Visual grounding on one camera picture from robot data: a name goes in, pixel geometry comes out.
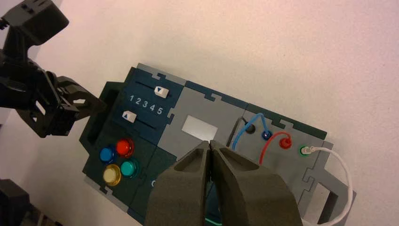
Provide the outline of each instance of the blue wire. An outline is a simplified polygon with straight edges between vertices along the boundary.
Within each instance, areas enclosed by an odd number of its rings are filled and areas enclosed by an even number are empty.
[[[237,136],[236,136],[236,138],[234,139],[234,142],[233,142],[233,145],[232,145],[232,149],[233,149],[233,150],[236,149],[237,142],[238,142],[239,138],[241,137],[241,135],[242,135],[242,134],[245,132],[245,130],[247,130],[259,117],[261,117],[261,119],[262,119],[262,124],[263,124],[263,128],[264,128],[265,133],[269,133],[269,129],[268,129],[267,126],[266,126],[266,120],[265,120],[264,115],[263,115],[262,113],[258,113],[258,114],[256,114],[256,115],[254,115],[254,116],[252,117],[252,119],[249,120],[248,123],[237,133]]]

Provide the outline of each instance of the red wire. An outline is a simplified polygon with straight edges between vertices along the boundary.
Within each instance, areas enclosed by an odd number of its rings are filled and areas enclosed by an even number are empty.
[[[266,144],[265,144],[264,147],[263,147],[263,150],[262,150],[262,153],[261,153],[261,157],[259,158],[259,165],[262,165],[264,154],[265,154],[265,152],[266,152],[267,147],[268,147],[269,144],[271,143],[271,141],[272,141],[275,137],[277,137],[278,135],[281,135],[281,134],[287,135],[288,139],[291,140],[290,134],[287,133],[287,132],[285,132],[285,131],[280,131],[280,132],[277,132],[277,133],[273,134],[273,136],[271,136],[271,137],[267,140]]]

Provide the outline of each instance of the white cable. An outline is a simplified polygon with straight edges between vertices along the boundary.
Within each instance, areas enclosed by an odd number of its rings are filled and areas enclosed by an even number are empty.
[[[325,147],[304,147],[301,149],[301,153],[302,154],[311,154],[315,151],[325,151],[328,152],[330,154],[332,154],[333,156],[335,156],[338,160],[339,163],[342,165],[343,170],[345,171],[346,174],[346,179],[348,181],[348,201],[345,204],[344,209],[342,210],[342,212],[333,220],[328,221],[326,223],[320,224],[321,226],[333,226],[334,224],[340,222],[349,212],[349,210],[351,209],[351,205],[352,205],[352,200],[353,200],[353,186],[352,186],[352,178],[351,175],[349,173],[349,169],[348,166],[345,164],[345,162],[342,160],[342,158],[338,155],[338,153],[336,153],[333,150],[330,150],[328,148]],[[312,224],[304,219],[302,219],[302,223],[304,226],[312,226],[315,224]]]

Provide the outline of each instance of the printed numbers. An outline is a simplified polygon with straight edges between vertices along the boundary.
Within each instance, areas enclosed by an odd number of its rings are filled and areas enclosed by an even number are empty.
[[[135,102],[136,105],[140,108],[145,108],[149,112],[153,112],[155,115],[162,115],[163,114],[163,107],[154,103],[151,103],[151,101],[145,100],[141,97],[135,97],[135,95],[131,95],[130,99],[131,102]]]

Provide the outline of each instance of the red port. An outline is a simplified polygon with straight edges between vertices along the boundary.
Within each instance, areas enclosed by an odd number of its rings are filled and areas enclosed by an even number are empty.
[[[282,138],[279,143],[280,143],[280,147],[283,149],[289,149],[292,145],[291,139],[289,139],[287,137]]]
[[[116,144],[116,152],[123,158],[129,158],[133,155],[135,145],[132,139],[120,139]]]

